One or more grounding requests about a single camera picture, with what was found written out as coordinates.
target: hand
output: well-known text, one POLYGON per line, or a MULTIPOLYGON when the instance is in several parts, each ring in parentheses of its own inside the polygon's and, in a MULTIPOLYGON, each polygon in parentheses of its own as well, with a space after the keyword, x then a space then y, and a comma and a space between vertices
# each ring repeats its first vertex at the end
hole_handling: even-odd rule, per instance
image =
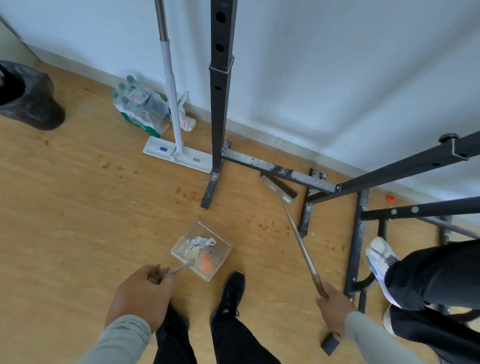
POLYGON ((149 324, 152 333, 160 327, 167 313, 174 280, 168 274, 159 285, 149 282, 148 273, 153 267, 141 267, 117 288, 105 327, 123 315, 141 317, 149 324))
POLYGON ((335 338, 340 341, 345 332, 345 321, 351 312, 357 309, 342 292, 337 291, 328 281, 322 280, 322 285, 329 298, 318 297, 317 306, 322 312, 322 317, 335 338))

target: leg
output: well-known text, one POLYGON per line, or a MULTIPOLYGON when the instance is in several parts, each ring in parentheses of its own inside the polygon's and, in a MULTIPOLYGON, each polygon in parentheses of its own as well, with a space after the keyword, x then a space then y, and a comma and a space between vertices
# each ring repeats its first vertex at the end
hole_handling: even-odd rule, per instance
POLYGON ((158 350, 154 364, 197 364, 188 328, 187 318, 169 304, 165 321, 155 333, 158 350))
POLYGON ((250 330, 236 319, 245 290, 245 276, 233 272, 227 278, 220 304, 210 318, 217 364, 280 364, 250 330))
POLYGON ((430 308, 408 311, 391 305, 384 324, 391 334, 430 346, 448 363, 479 362, 480 333, 430 308))
POLYGON ((385 285, 402 308, 426 304, 480 308, 480 240, 417 250, 392 264, 385 285))

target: person's left hand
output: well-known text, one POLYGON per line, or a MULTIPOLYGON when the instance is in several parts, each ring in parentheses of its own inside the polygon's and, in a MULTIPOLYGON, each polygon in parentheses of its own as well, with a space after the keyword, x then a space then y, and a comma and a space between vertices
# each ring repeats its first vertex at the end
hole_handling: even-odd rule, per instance
POLYGON ((141 267, 117 288, 105 327, 124 315, 141 317, 149 324, 152 333, 160 327, 172 296, 174 278, 167 274, 160 284, 151 283, 148 273, 153 267, 141 267))

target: flat mop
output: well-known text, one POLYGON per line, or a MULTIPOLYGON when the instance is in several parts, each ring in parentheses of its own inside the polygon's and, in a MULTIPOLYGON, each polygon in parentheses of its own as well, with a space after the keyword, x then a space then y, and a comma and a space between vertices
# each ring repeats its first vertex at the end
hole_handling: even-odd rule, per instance
POLYGON ((293 221, 292 215, 290 214, 290 211, 287 206, 287 204, 290 204, 293 201, 295 196, 292 197, 292 195, 289 194, 288 191, 284 191, 284 189, 280 187, 280 185, 274 180, 274 178, 275 177, 268 177, 266 175, 263 175, 262 181, 281 198, 283 208, 287 213, 288 220, 290 222, 290 225, 292 226, 293 232, 295 233, 295 237, 297 238, 297 241, 299 243, 299 247, 303 254, 303 258, 305 259, 305 262, 307 263, 310 274, 312 275, 312 280, 313 280, 313 283, 315 284, 315 288, 317 289, 317 292, 320 295, 320 297, 327 299, 328 294, 324 290, 322 282, 320 281, 320 276, 318 275, 318 272, 315 269, 315 266, 313 265, 313 261, 310 258, 310 255, 308 254, 307 248, 303 243, 303 240, 299 234, 297 227, 295 226, 295 222, 293 221))
POLYGON ((212 171, 212 155, 201 152, 196 149, 183 146, 180 130, 180 117, 177 102, 177 88, 175 86, 175 76, 173 75, 172 58, 170 53, 170 41, 168 40, 167 21, 165 19, 165 8, 163 0, 155 0, 156 17, 158 20, 158 29, 160 31, 160 45, 162 48, 163 67, 165 79, 167 81, 167 98, 172 116, 173 133, 175 143, 151 136, 148 138, 144 148, 144 153, 169 160, 195 170, 201 170, 205 173, 212 171))

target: trash can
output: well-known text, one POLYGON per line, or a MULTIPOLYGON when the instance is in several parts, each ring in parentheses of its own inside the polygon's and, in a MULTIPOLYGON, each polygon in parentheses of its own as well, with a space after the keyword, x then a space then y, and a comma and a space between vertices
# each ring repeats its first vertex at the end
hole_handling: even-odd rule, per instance
POLYGON ((50 77, 10 61, 0 61, 0 115, 39 130, 55 129, 65 120, 65 111, 53 98, 50 77))

